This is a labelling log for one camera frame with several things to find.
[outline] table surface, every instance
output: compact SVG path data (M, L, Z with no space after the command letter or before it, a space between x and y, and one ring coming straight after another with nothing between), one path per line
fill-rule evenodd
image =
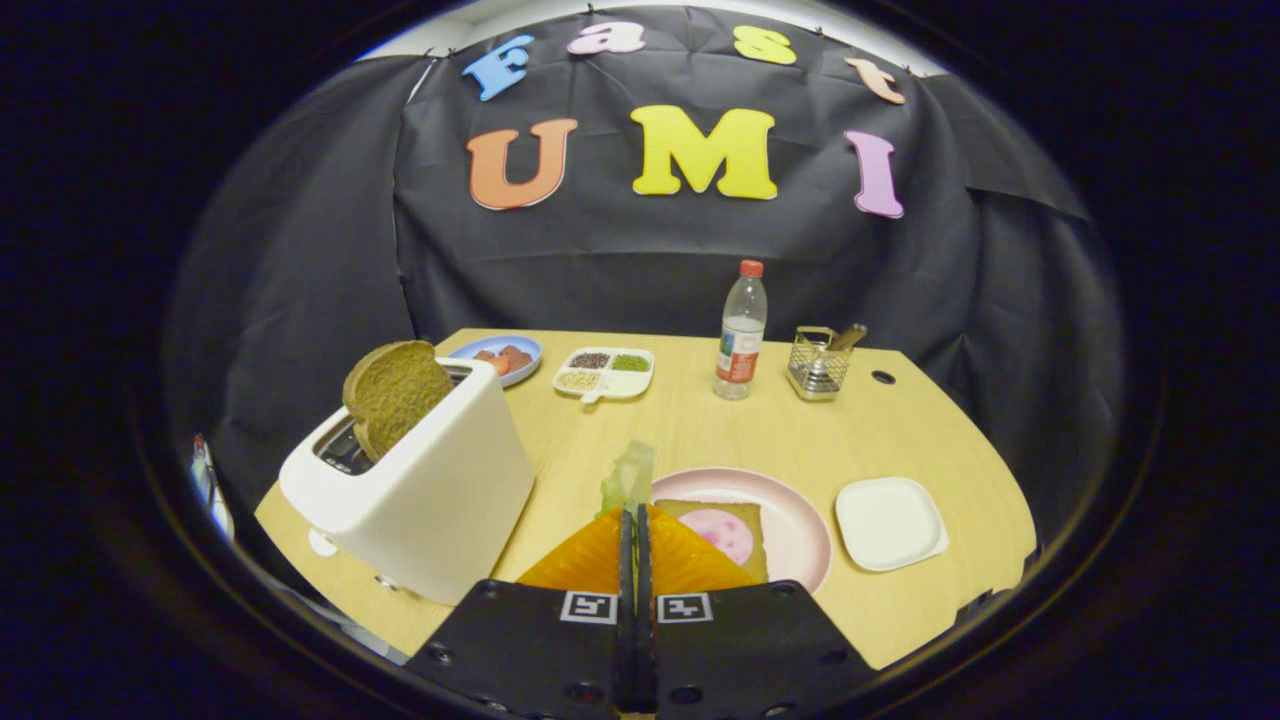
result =
M956 610L988 589L1014 587L1036 544L1030 510L1018 483L977 427L902 354L855 350L835 401L800 400L786 379L790 345L767 342L751 395L717 397L717 338L463 329L440 355L492 334L518 333L543 345L541 365L506 391L534 465L529 503L493 577L515 580L600 507L600 480L632 439L655 448L654 477L704 466L735 466L777 478L808 497L827 523L832 568L814 594L867 662L881 669L945 632ZM557 368L584 346L637 347L657 357L640 397L585 406L550 387ZM872 378L883 370L897 382ZM888 573L849 557L835 516L846 484L887 475L924 486L951 546ZM311 550L311 525L276 483L257 520L284 556L353 620L413 655L452 610L374 580L375 570L339 548Z

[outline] white toaster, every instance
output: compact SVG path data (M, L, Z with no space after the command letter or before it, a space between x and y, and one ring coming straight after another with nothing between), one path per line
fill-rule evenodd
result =
M453 391L371 464L339 409L284 461L280 491L384 584L457 605L489 577L534 487L493 365L439 359Z

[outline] plastic bottle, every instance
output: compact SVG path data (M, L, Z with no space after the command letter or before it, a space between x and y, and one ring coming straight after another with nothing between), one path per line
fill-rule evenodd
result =
M755 359L764 342L764 319L769 304L764 297L764 263L742 260L739 278L728 291L721 324L719 360L712 389L726 400L742 400L751 392Z

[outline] black cloth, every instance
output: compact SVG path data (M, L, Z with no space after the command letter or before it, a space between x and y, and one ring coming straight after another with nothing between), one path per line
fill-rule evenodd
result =
M253 510L371 347L412 337L390 215L397 117L428 61L370 60L303 97L232 168L173 291L165 383L186 462L205 433L237 539L293 579Z
M643 24L646 47L566 53L608 20ZM741 56L740 24L785 35L796 63ZM463 68L520 33L535 38L527 76L481 102ZM873 95L849 56L890 72L908 102ZM696 193L684 179L673 196L637 196L630 114L644 105L677 105L704 133L733 108L771 114L778 196L726 197L714 182ZM522 182L538 163L529 128L554 118L579 123L557 191L530 208L477 205L467 141L518 131L507 178ZM845 131L893 143L902 218L855 206ZM741 258L765 264L768 340L860 322L868 347L920 365L1010 465L1046 542L1106 466L1123 405L1115 281L1050 159L956 78L695 8L570 15L449 59L358 63L300 102L196 236L172 354L191 364L170 383L188 409L179 430L211 432L225 482L252 506L375 345L462 327L709 337Z

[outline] utensil holder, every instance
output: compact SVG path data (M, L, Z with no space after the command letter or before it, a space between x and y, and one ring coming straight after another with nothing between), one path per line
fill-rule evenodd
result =
M787 380L804 400L835 400L854 348L831 350L836 331L817 325L800 325L791 342Z

